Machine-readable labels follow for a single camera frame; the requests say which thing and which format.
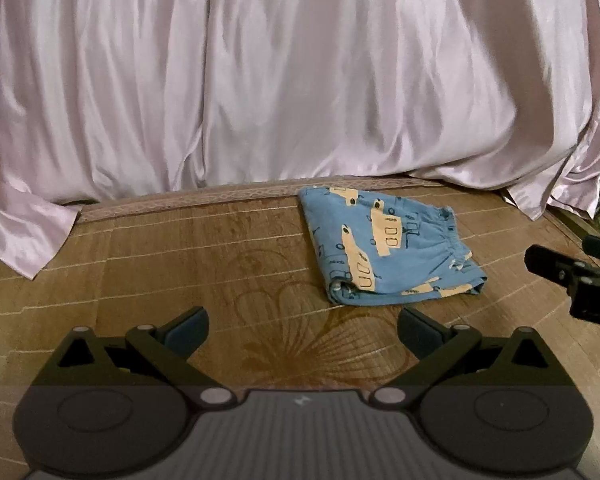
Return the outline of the brown bamboo mat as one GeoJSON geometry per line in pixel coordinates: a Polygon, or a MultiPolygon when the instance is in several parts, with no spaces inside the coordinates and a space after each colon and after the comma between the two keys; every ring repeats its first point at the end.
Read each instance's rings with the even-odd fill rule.
{"type": "MultiPolygon", "coordinates": [[[[488,336],[535,328],[592,408],[595,429],[581,468],[600,479],[600,326],[572,318],[565,292],[524,266],[533,244],[579,257],[577,237],[551,214],[532,221],[492,193],[400,185],[396,194],[452,208],[460,237],[488,277],[480,295],[427,301],[422,312],[488,336]]],[[[238,392],[367,390],[415,362],[396,336],[396,308],[327,300],[294,197],[79,223],[33,280],[0,260],[0,479],[26,473],[12,410],[70,328],[121,336],[195,306],[208,310],[211,330],[193,362],[238,392]]]]}

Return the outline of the white satin sheet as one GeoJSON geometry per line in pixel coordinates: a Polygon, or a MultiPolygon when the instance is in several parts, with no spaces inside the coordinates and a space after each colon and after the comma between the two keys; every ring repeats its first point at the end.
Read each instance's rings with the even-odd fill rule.
{"type": "Polygon", "coordinates": [[[0,259],[79,204],[411,174],[594,214],[600,0],[0,0],[0,259]]]}

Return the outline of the blue yellow patterned pants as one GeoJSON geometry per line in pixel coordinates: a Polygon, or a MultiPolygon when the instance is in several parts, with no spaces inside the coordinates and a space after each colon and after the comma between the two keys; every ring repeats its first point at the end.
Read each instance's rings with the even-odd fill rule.
{"type": "Polygon", "coordinates": [[[412,304],[486,284],[449,207],[354,188],[302,188],[299,198],[334,304],[412,304]]]}

